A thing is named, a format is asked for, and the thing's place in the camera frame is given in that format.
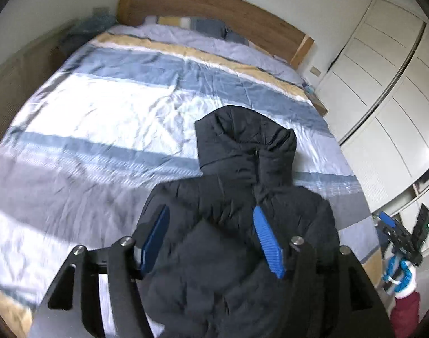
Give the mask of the blue gloved right hand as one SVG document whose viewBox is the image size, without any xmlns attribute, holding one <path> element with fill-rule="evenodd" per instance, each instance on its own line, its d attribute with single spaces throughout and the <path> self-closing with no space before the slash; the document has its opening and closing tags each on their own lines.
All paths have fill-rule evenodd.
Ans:
<svg viewBox="0 0 429 338">
<path fill-rule="evenodd" d="M 394 295 L 396 298 L 411 295 L 416 289 L 415 266 L 401 256 L 392 256 L 383 275 L 383 289 L 388 295 Z"/>
</svg>

